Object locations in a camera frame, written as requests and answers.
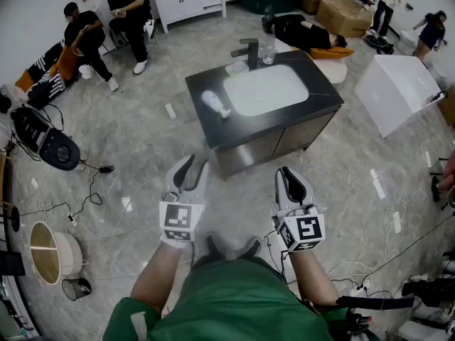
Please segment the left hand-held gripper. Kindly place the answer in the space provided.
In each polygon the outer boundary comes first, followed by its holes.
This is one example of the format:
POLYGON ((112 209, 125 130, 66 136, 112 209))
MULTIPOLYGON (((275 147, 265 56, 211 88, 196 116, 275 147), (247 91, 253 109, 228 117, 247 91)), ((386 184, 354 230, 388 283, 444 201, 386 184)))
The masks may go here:
POLYGON ((182 158, 165 175, 165 191, 159 202, 159 225, 166 240, 194 242, 196 239, 196 230, 206 207, 209 162, 203 162, 194 184, 181 193, 194 159, 194 154, 182 158))

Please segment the white bottle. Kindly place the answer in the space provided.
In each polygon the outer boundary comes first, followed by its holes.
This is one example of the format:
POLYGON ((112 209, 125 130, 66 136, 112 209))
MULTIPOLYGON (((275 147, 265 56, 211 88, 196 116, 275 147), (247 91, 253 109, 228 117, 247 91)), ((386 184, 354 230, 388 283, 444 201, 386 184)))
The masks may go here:
POLYGON ((207 107, 212 109, 215 113, 219 114, 223 119, 226 119, 230 116, 231 110, 224 108, 223 103, 213 91, 204 91, 201 95, 201 99, 207 107))

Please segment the person's left forearm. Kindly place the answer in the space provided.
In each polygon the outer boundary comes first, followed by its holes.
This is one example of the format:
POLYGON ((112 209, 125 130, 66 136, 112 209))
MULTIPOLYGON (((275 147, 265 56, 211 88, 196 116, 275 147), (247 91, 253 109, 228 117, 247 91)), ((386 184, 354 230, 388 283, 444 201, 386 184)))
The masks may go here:
POLYGON ((129 297, 151 306, 161 314, 170 295, 182 253, 183 249, 175 249, 160 242, 139 274, 129 297))

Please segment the person's left hand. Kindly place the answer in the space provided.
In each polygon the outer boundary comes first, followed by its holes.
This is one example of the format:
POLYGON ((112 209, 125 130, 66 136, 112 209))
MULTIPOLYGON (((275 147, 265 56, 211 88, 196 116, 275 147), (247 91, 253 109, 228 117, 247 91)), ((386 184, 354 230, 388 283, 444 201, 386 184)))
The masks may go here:
POLYGON ((192 244, 192 242, 168 239, 163 232, 160 234, 160 241, 175 249, 184 249, 187 245, 192 244))

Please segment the black-topped vanity cabinet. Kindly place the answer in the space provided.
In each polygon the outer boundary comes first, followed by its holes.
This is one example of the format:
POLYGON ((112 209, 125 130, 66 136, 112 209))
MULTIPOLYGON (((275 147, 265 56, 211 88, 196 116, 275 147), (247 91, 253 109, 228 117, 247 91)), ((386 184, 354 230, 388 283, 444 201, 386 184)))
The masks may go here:
POLYGON ((306 85, 309 98, 256 117, 243 116, 233 108, 223 87, 229 78, 224 66, 186 78, 210 159, 225 178, 251 166, 307 150, 343 105, 335 87, 305 52, 279 53, 272 65, 260 63, 255 70, 273 65, 291 67, 306 85), (228 118, 223 119, 203 103, 201 95, 206 90, 216 93, 224 108, 231 110, 228 118))

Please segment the person's left black shoe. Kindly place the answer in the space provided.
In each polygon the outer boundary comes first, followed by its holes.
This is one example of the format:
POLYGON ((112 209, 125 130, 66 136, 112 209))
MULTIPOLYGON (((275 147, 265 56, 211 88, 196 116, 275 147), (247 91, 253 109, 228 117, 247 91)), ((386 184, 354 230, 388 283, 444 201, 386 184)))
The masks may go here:
POLYGON ((215 234, 208 234, 205 238, 205 245, 207 249, 207 257, 211 261, 222 261, 225 260, 225 255, 218 249, 215 234))

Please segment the white pebble pouf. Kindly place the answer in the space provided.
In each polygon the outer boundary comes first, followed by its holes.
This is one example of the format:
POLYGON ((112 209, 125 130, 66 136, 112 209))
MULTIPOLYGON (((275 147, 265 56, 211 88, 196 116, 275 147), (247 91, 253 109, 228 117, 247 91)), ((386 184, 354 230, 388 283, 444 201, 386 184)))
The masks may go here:
POLYGON ((313 62, 331 84, 339 84, 346 79, 348 68, 342 58, 315 59, 313 62))

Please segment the black round-base device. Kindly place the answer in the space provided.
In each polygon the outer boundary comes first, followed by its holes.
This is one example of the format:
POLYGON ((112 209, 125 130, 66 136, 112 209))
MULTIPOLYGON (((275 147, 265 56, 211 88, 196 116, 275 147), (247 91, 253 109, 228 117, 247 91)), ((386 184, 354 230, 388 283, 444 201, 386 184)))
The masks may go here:
POLYGON ((19 107, 10 113, 10 117, 18 143, 25 146, 35 159, 62 171, 71 171, 80 163, 77 144, 34 108, 19 107))

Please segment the round beige basin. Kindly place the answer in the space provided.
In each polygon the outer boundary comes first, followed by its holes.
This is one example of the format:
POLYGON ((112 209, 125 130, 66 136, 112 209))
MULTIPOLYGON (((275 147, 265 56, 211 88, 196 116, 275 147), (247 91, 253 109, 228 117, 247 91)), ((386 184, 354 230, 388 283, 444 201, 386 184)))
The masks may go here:
POLYGON ((73 235, 53 232, 44 222, 31 229, 30 250, 34 268, 48 285, 56 285, 62 277, 78 274, 83 266, 82 251, 73 235))

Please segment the white rectangular block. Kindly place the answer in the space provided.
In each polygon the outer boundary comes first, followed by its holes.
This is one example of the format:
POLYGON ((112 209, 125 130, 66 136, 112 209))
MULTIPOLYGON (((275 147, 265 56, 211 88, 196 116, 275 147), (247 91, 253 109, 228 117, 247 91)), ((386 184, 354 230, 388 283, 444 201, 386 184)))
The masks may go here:
POLYGON ((406 55, 375 55, 355 93, 384 138, 446 97, 424 64, 406 55))

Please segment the black faucet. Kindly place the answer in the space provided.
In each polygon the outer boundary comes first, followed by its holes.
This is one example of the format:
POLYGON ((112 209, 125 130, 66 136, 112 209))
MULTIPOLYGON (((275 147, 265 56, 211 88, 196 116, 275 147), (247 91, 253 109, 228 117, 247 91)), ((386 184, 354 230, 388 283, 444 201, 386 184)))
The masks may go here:
POLYGON ((241 38, 239 43, 245 45, 245 47, 231 51, 231 57, 237 58, 246 55, 248 67, 251 70, 255 70, 258 62, 259 41, 256 38, 241 38))

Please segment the black mesh bin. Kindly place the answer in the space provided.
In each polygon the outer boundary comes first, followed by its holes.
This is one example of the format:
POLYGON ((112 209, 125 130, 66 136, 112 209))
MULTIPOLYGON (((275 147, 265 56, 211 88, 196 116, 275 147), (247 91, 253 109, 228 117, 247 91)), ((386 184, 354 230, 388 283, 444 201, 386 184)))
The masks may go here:
POLYGON ((70 301, 76 301, 92 292, 90 283, 84 278, 63 279, 62 290, 70 301))

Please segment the large orange pillow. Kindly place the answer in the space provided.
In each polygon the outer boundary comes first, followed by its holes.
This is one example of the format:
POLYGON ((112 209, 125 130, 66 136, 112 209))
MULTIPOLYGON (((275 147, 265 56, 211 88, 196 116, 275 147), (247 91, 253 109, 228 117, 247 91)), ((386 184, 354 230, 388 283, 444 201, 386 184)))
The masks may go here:
POLYGON ((65 82, 70 81, 75 75, 79 57, 71 47, 65 45, 57 63, 50 68, 50 76, 53 77, 59 72, 65 82))

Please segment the black round floor base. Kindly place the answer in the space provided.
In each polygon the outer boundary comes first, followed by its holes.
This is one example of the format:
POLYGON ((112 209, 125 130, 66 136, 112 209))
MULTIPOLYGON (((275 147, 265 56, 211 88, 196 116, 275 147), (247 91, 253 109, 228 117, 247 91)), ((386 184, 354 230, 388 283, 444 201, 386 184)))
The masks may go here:
POLYGON ((381 37, 366 36, 365 41, 370 47, 376 49, 378 55, 393 55, 395 52, 394 45, 381 37))

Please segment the small orange pillow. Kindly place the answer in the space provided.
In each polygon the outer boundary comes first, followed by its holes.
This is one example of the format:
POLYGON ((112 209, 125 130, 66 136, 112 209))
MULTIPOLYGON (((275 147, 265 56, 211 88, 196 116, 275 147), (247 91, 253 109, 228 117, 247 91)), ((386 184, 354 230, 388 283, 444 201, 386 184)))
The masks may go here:
POLYGON ((15 86, 19 87, 23 92, 27 92, 33 85, 33 78, 27 70, 23 72, 22 76, 15 83, 15 86))

